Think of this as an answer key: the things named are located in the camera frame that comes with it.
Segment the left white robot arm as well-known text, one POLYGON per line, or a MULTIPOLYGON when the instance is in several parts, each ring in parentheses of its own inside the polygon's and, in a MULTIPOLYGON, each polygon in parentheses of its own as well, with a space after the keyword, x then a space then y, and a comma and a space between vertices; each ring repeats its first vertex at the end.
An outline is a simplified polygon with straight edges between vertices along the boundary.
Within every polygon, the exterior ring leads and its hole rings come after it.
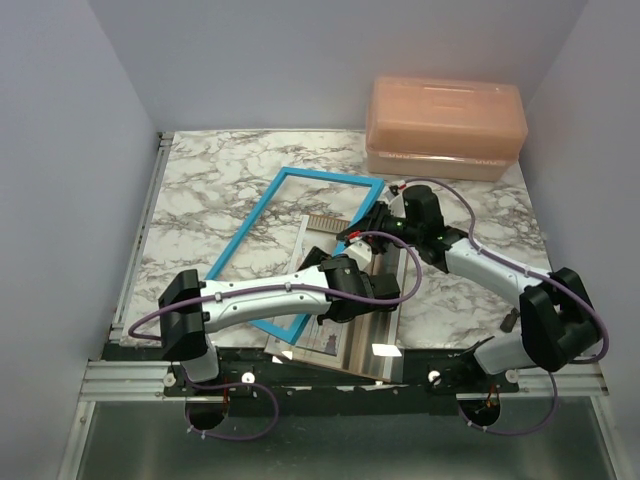
POLYGON ((373 255, 359 242, 337 256, 314 247, 295 272, 241 282, 201 281, 194 270, 178 274, 161 295, 163 358, 187 370, 201 395, 214 393, 222 372, 211 333, 247 322, 288 315, 336 324, 376 311, 393 311, 401 289, 395 276, 367 271, 373 255))

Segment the orange translucent plastic box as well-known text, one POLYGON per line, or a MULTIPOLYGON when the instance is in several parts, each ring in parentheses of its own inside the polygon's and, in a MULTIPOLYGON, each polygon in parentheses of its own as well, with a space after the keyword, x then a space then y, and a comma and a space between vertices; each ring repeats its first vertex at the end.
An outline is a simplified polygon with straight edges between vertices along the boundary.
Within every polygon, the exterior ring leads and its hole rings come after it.
POLYGON ((518 162, 527 135, 514 85, 379 77, 367 112, 367 170, 495 182, 518 162))

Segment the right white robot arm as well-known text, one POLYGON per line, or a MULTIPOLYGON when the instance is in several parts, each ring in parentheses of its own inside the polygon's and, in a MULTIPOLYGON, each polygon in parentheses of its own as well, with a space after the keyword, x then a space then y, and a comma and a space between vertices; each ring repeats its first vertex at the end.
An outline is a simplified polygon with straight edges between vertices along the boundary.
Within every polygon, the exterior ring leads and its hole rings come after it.
POLYGON ((424 184, 394 185, 391 203, 377 201, 353 225, 337 234, 347 242, 362 238, 376 253, 392 238, 414 248, 428 265, 470 280, 520 314, 520 330, 488 339, 471 350, 460 379, 480 392, 510 369, 539 367, 556 372, 567 364, 584 364, 584 353, 606 346, 603 325, 580 276, 562 268, 547 272, 494 253, 478 243, 472 230, 446 224, 438 196, 424 184))

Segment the glossy plant photo board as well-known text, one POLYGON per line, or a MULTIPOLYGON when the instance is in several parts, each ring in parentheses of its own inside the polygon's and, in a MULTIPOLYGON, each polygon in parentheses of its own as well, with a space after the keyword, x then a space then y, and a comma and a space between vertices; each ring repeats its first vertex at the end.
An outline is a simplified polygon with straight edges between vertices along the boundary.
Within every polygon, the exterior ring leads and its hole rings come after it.
MULTIPOLYGON (((322 215, 304 215, 298 228, 290 260, 285 269, 290 274, 301 267, 313 246, 327 252, 337 245, 334 238, 349 222, 322 215)), ((269 337, 264 351, 281 363, 291 360, 366 377, 375 381, 391 379, 393 362, 400 358, 394 349, 389 356, 379 356, 373 347, 394 345, 397 338, 399 310, 374 312, 349 323, 310 319, 296 343, 288 344, 269 337)))

